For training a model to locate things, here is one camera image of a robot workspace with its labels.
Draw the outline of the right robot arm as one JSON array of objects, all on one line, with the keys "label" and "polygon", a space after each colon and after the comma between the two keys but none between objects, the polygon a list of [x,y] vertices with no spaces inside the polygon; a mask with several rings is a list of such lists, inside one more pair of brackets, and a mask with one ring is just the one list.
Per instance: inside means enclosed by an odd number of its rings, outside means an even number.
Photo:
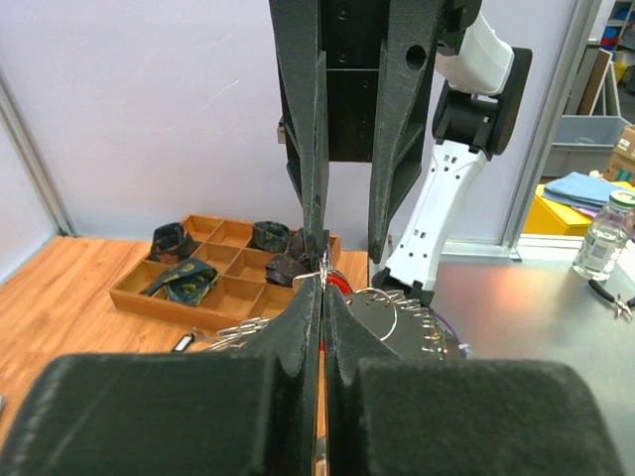
[{"label": "right robot arm", "polygon": [[512,136],[533,54],[477,1],[273,1],[304,261],[324,259],[329,166],[367,163],[376,282],[423,304],[467,192]]}]

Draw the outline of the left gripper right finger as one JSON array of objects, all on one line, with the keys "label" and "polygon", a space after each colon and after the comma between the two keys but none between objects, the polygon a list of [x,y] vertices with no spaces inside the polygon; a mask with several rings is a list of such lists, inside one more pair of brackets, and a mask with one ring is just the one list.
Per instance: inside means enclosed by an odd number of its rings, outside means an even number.
[{"label": "left gripper right finger", "polygon": [[621,475],[595,398],[539,360],[363,356],[325,346],[332,475]]}]

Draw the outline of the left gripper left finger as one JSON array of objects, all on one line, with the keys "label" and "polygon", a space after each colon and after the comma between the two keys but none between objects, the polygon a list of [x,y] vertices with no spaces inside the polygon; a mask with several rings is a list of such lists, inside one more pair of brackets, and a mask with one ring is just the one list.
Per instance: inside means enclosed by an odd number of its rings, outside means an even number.
[{"label": "left gripper left finger", "polygon": [[237,350],[69,354],[34,382],[5,475],[310,475],[319,278]]}]

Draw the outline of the red key tag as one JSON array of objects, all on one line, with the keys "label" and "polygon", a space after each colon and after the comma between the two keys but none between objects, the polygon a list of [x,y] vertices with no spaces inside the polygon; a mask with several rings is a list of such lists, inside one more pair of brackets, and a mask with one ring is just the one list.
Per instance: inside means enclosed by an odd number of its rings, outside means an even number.
[{"label": "red key tag", "polygon": [[321,285],[320,315],[318,319],[318,322],[319,322],[319,331],[318,331],[319,347],[318,348],[319,348],[319,352],[323,353],[325,350],[324,323],[323,323],[324,310],[325,310],[325,304],[324,304],[325,290],[328,286],[335,286],[336,288],[340,290],[340,292],[343,295],[350,295],[353,293],[353,289],[350,285],[350,282],[346,278],[346,276],[339,270],[327,270],[325,268],[322,268],[318,272],[318,276],[319,276],[320,285]]}]

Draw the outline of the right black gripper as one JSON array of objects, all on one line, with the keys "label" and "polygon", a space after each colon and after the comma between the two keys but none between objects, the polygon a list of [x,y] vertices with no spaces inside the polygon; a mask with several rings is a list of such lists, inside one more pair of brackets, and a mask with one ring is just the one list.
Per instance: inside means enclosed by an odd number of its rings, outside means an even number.
[{"label": "right black gripper", "polygon": [[421,173],[435,54],[456,53],[478,1],[272,1],[288,170],[306,252],[326,249],[328,162],[369,163],[369,258]]}]

